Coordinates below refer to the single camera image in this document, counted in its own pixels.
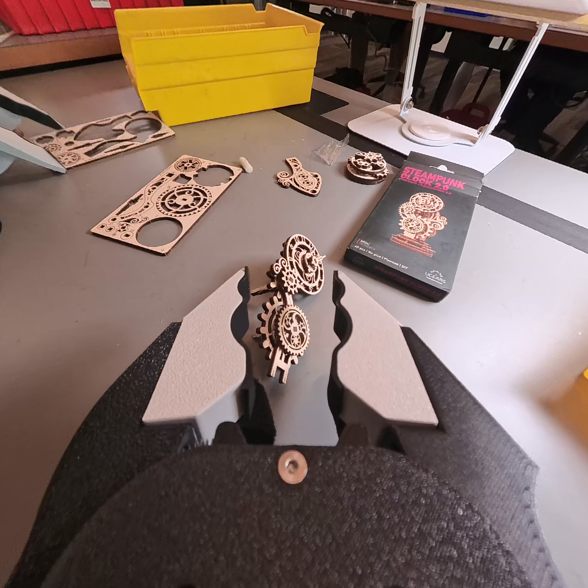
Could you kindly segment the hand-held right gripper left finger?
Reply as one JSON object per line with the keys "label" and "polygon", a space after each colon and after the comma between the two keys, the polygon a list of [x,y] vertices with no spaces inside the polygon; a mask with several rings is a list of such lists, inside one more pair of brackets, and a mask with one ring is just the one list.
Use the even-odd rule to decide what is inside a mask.
{"label": "hand-held right gripper left finger", "polygon": [[251,355],[249,269],[237,271],[184,317],[142,421],[148,426],[190,424],[212,441],[218,425],[248,412]]}

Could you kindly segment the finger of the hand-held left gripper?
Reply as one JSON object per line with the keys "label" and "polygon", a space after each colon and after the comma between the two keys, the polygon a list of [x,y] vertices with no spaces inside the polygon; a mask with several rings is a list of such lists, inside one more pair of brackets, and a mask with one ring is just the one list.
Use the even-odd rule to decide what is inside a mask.
{"label": "finger of the hand-held left gripper", "polygon": [[51,115],[1,87],[1,127],[14,130],[21,119],[29,119],[52,129],[63,129]]}
{"label": "finger of the hand-held left gripper", "polygon": [[4,173],[16,159],[66,173],[66,168],[42,147],[34,145],[12,130],[1,128],[1,173]]}

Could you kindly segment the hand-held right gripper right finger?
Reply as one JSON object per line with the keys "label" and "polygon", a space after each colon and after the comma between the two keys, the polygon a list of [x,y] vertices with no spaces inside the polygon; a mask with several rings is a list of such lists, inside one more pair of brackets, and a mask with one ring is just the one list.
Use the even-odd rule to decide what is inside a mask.
{"label": "hand-held right gripper right finger", "polygon": [[399,425],[439,424],[401,324],[340,270],[334,271],[330,411],[337,434],[366,430],[368,442],[400,445]]}

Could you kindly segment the wooden cutout puzzle sheet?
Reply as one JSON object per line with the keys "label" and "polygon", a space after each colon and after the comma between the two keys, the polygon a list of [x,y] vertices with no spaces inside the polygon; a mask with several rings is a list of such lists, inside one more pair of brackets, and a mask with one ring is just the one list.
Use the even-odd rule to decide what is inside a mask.
{"label": "wooden cutout puzzle sheet", "polygon": [[174,131],[156,114],[139,110],[40,134],[30,140],[71,169],[173,136]]}

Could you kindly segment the wooden gear clock assembly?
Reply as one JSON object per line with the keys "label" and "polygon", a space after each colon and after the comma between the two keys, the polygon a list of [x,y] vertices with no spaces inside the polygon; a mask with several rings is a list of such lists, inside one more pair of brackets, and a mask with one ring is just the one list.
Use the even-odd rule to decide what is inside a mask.
{"label": "wooden gear clock assembly", "polygon": [[298,364],[309,345],[310,327],[303,310],[295,305],[296,294],[315,295],[325,282],[323,259],[313,242],[296,233],[283,243],[281,256],[268,271],[270,282],[251,291],[252,296],[270,294],[258,314],[256,329],[260,347],[270,361],[268,376],[281,371],[279,381],[287,381],[290,366]]}

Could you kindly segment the row of red bins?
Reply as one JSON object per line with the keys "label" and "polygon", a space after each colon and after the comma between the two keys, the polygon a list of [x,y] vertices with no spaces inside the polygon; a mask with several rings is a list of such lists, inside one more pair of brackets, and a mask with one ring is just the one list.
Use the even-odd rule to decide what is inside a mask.
{"label": "row of red bins", "polygon": [[1,20],[20,35],[116,26],[109,1],[1,1]]}

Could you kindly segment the wooden sheet with large gear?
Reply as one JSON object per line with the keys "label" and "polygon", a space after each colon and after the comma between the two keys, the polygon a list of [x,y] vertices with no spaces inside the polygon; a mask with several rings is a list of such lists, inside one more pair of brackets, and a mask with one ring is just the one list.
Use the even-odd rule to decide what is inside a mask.
{"label": "wooden sheet with large gear", "polygon": [[[204,186],[199,177],[215,168],[227,171],[229,178],[211,187]],[[91,231],[97,236],[166,255],[242,173],[239,166],[183,155],[136,192],[119,210],[102,219]],[[179,235],[163,245],[140,243],[139,232],[146,225],[162,220],[180,225]]]}

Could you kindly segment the black puzzle box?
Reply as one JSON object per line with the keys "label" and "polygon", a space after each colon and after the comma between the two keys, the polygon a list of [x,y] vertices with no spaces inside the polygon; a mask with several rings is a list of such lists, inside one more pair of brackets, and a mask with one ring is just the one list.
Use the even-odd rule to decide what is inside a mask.
{"label": "black puzzle box", "polygon": [[410,152],[344,258],[440,302],[452,290],[483,179],[478,170]]}

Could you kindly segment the nested yellow plastic bins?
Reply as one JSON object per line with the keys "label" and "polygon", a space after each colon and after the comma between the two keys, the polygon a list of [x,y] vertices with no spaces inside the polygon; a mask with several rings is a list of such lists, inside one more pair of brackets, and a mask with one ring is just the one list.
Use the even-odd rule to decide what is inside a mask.
{"label": "nested yellow plastic bins", "polygon": [[117,9],[126,68],[168,126],[303,104],[323,23],[253,4]]}

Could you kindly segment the round wooden gear base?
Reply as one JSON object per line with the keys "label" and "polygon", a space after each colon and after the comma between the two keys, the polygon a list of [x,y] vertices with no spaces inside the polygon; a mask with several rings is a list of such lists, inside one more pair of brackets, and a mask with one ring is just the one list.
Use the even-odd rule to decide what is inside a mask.
{"label": "round wooden gear base", "polygon": [[376,185],[389,175],[386,160],[378,152],[356,152],[347,164],[349,178],[365,185]]}

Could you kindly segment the clear plastic bag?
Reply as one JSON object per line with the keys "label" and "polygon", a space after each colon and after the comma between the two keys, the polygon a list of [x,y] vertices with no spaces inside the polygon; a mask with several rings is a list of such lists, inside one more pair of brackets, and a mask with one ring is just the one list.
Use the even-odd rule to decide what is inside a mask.
{"label": "clear plastic bag", "polygon": [[347,133],[346,136],[341,140],[330,138],[327,143],[324,143],[322,146],[314,149],[312,151],[312,155],[320,158],[327,165],[332,166],[342,155],[342,152],[349,143],[349,139],[349,133]]}

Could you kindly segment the white book stand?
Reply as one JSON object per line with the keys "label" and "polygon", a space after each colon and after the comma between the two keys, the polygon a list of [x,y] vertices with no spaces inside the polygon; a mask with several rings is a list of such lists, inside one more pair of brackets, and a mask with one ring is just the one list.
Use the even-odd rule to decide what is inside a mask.
{"label": "white book stand", "polygon": [[504,14],[506,17],[525,19],[537,24],[536,32],[490,122],[479,130],[474,130],[414,107],[413,78],[426,13],[426,1],[416,1],[412,11],[412,31],[401,103],[351,120],[348,128],[405,156],[411,151],[417,151],[486,175],[515,151],[511,143],[493,136],[492,132],[548,26],[560,24],[565,28],[587,28],[584,20],[587,15],[587,1],[483,1],[480,8],[467,4],[463,7],[496,15]]}

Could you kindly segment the long wooden table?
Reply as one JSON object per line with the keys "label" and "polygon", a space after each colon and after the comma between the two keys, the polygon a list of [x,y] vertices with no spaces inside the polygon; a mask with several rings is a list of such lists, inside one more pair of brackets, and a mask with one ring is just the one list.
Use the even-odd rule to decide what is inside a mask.
{"label": "long wooden table", "polygon": [[[410,21],[412,18],[412,6],[399,4],[381,4],[369,1],[305,1],[305,3],[342,8],[403,21]],[[436,5],[427,7],[424,21],[427,24],[442,25],[452,29],[524,41],[530,41],[537,29],[537,23],[520,18],[495,15],[487,17],[465,15],[446,12],[442,7]],[[558,25],[550,25],[543,35],[541,43],[551,47],[587,52],[587,29],[578,26],[564,28]]]}

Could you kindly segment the wooden ornate bracket piece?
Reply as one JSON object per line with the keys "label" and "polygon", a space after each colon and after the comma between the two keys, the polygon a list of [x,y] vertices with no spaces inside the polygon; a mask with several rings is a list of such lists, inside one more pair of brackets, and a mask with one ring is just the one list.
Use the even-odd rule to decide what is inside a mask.
{"label": "wooden ornate bracket piece", "polygon": [[322,187],[322,179],[319,173],[305,170],[296,157],[286,158],[291,173],[282,171],[276,174],[276,180],[282,187],[291,187],[298,192],[316,197]]}

